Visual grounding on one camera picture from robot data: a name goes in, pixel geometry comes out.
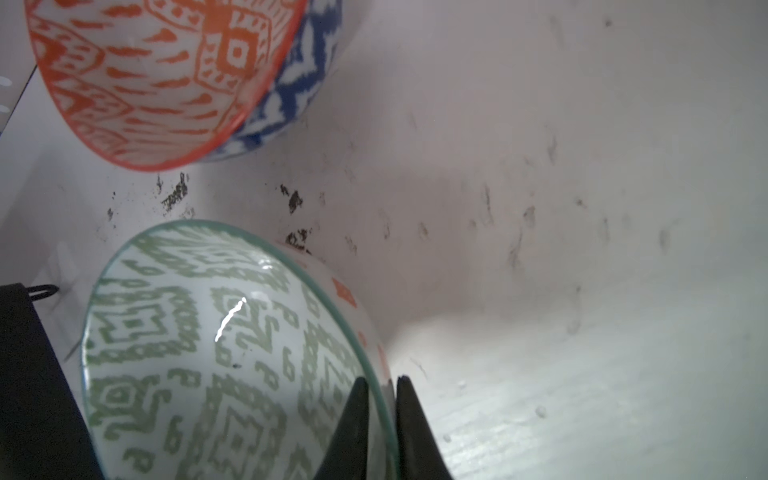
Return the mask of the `red patterned bowl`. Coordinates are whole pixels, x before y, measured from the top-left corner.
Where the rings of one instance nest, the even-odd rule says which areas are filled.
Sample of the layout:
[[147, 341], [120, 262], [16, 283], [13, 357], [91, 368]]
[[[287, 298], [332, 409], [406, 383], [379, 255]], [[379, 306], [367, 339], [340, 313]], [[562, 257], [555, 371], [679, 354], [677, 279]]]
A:
[[28, 31], [68, 127], [104, 160], [159, 172], [252, 152], [325, 80], [340, 1], [29, 1]]

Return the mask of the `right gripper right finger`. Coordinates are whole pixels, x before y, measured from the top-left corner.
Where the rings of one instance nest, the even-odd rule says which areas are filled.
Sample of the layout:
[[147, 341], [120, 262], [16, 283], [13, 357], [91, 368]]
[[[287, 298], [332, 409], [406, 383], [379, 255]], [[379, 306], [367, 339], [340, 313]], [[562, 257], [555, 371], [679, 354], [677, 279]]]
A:
[[401, 478], [452, 480], [408, 376], [397, 380], [395, 408]]

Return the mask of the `green patterned bowl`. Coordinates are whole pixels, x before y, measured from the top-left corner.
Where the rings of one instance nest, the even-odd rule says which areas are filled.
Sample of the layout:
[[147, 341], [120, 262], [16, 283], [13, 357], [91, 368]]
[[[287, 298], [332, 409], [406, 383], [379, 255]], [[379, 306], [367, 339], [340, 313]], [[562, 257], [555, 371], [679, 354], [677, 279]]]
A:
[[208, 220], [131, 238], [90, 296], [85, 418], [108, 479], [310, 479], [352, 436], [398, 477], [384, 345], [349, 282], [282, 243]]

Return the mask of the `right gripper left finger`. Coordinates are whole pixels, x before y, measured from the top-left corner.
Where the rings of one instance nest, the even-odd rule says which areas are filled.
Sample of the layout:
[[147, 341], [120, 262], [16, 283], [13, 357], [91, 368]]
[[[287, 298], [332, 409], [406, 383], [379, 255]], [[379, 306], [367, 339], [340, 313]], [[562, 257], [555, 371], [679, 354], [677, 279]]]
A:
[[353, 383], [315, 480], [363, 480], [367, 476], [369, 386], [364, 377]]

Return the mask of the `black wire dish rack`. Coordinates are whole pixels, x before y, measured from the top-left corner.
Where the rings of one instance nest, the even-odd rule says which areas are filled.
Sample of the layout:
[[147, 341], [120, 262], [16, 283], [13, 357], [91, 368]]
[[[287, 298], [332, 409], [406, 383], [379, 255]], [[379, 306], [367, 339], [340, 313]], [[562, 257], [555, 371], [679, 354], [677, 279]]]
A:
[[81, 411], [34, 306], [52, 284], [1, 287], [1, 477], [102, 479]]

